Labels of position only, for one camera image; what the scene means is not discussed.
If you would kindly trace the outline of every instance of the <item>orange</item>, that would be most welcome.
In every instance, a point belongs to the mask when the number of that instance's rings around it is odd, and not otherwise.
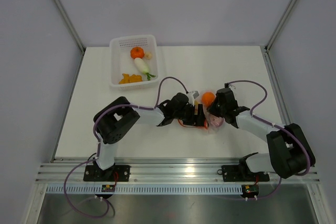
[[[133,47],[132,50],[131,50],[131,57],[133,59],[135,58],[143,58],[145,55],[143,49],[141,47]]]
[[[216,96],[212,92],[205,92],[202,95],[202,103],[206,106],[209,107],[215,100]]]

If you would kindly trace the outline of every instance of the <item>metal frame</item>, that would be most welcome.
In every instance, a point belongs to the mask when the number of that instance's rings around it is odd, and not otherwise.
[[[271,38],[269,39],[269,41],[267,42],[267,45],[266,45],[266,51],[269,52],[272,45],[274,44],[275,40],[277,39],[279,33],[281,32],[284,24],[286,23],[288,17],[290,16],[290,14],[292,13],[294,7],[296,6],[296,3],[297,3],[298,0],[290,0],[286,9],[285,9],[285,12],[283,13],[283,15],[281,16],[280,18],[280,21],[279,23],[277,24]]]
[[[59,132],[58,132],[58,136],[57,136],[57,141],[56,141],[55,149],[54,149],[54,152],[53,152],[53,155],[52,155],[52,157],[51,157],[50,162],[53,162],[53,161],[54,161],[54,158],[55,158],[55,155],[56,155],[56,151],[57,151],[58,143],[59,143],[59,140],[60,140],[60,138],[61,138],[61,133],[62,133],[64,124],[65,124],[65,119],[66,119],[67,114],[68,114],[68,110],[69,110],[69,107],[70,107],[71,98],[72,98],[72,95],[74,94],[73,92],[74,92],[74,90],[75,90],[76,82],[77,82],[77,79],[78,79],[78,75],[79,75],[80,68],[81,68],[82,63],[83,63],[83,59],[84,59],[84,55],[81,56],[81,59],[80,59],[78,68],[77,68],[77,70],[76,70],[75,78],[74,78],[74,80],[72,81],[72,88],[71,88],[70,97],[69,97],[68,104],[67,104],[67,108],[66,108],[66,110],[65,110],[65,114],[64,114],[64,117],[63,117],[62,125],[61,125],[61,127],[60,127],[60,129],[59,129]]]
[[[60,0],[52,0],[54,2],[54,4],[57,7],[58,12],[60,13],[66,27],[69,30],[70,35],[72,36],[72,38],[74,39],[74,41],[77,44],[77,47],[79,48],[79,50],[81,51],[82,55],[84,55],[85,53],[85,46],[83,45],[78,33],[76,32],[76,29],[74,28],[67,12],[65,11],[62,3]]]
[[[66,23],[70,34],[77,43],[82,54],[85,52],[85,47],[81,42],[75,28],[73,27],[68,15],[66,14],[60,0],[53,0],[56,4],[64,22]],[[278,82],[274,64],[269,51],[274,44],[276,38],[281,32],[283,26],[286,24],[293,8],[295,7],[297,0],[290,0],[285,12],[283,13],[276,29],[274,30],[266,47],[260,47],[265,61],[266,69],[269,75],[272,89],[274,91],[277,106],[280,112],[282,121],[285,124],[291,122],[291,117],[286,107],[284,98],[281,93],[281,88]],[[76,78],[74,81],[73,89],[69,99],[68,107],[72,97],[73,90],[77,81],[78,68]],[[39,173],[36,178],[36,183],[33,189],[33,199],[29,206],[28,214],[24,223],[36,223],[41,210],[41,206],[44,200],[45,193],[47,192],[48,185],[53,184],[55,187],[61,185],[69,171],[77,164],[84,162],[84,158],[55,158],[55,153],[51,163],[42,164]],[[151,185],[169,185],[170,188],[179,188],[183,185],[197,188],[197,186],[203,188],[212,188],[218,186],[230,186],[246,183],[225,183],[222,177],[217,174],[217,170],[221,168],[223,164],[238,164],[238,159],[235,158],[211,158],[211,159],[132,159],[123,158],[116,159],[117,164],[128,164],[131,166],[130,181],[122,183],[122,187],[131,188],[138,186],[141,188],[148,188]],[[97,187],[97,183],[83,182],[82,177],[84,173],[84,167],[79,167],[73,175],[69,178],[68,183],[72,188],[91,188],[94,190]],[[276,174],[270,174],[270,182],[265,184],[277,183],[278,176]],[[327,206],[323,193],[321,192],[321,185],[317,169],[312,167],[310,173],[304,177],[292,176],[289,179],[283,180],[284,184],[306,184],[313,207],[315,209],[319,223],[331,223],[331,218],[326,211]]]
[[[128,195],[241,195],[240,185],[125,185],[119,184],[113,192],[101,191],[106,183],[101,184],[70,184],[67,185],[68,194],[128,194]],[[63,184],[49,184],[46,193],[64,194]]]

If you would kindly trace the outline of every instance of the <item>red wire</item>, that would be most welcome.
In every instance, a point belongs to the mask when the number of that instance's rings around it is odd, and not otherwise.
[[[114,176],[114,188],[116,188],[116,185],[117,185],[117,181],[119,179],[119,175],[117,172],[114,172],[113,173],[113,176]]]
[[[208,126],[208,122],[207,122],[206,120],[204,120],[204,127],[205,127],[206,129],[209,128],[209,126]]]
[[[180,126],[188,128],[188,127],[184,126],[183,123],[181,123],[180,119],[177,119],[177,121],[179,122]]]
[[[253,185],[253,186],[257,185],[257,184],[258,184],[258,182],[259,182],[259,175],[257,175],[257,176],[256,176],[256,182],[254,183],[254,185]]]

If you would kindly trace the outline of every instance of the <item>black mounting bracket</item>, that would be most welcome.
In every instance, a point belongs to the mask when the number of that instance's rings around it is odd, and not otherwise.
[[[239,168],[239,165],[223,165],[222,166],[222,176],[224,182],[268,182],[269,176],[268,174],[260,173],[252,173],[246,174],[242,172]]]
[[[85,167],[84,178],[86,182],[114,182],[115,173],[118,174],[118,182],[128,182],[131,167],[129,165],[113,165],[102,170],[96,162]]]

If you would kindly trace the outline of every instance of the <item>metal floor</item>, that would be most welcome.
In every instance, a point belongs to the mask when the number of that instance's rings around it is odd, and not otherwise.
[[[271,190],[269,185],[260,188],[262,194]],[[70,197],[76,204],[89,195]],[[69,211],[70,207],[63,195],[46,194],[38,223],[318,223],[304,185],[282,185],[273,197],[259,201],[244,202],[221,197],[223,196],[113,195],[109,200],[116,210],[115,216],[112,217],[111,210],[103,219],[94,220]],[[78,208],[88,214],[101,215],[106,205],[93,200]]]

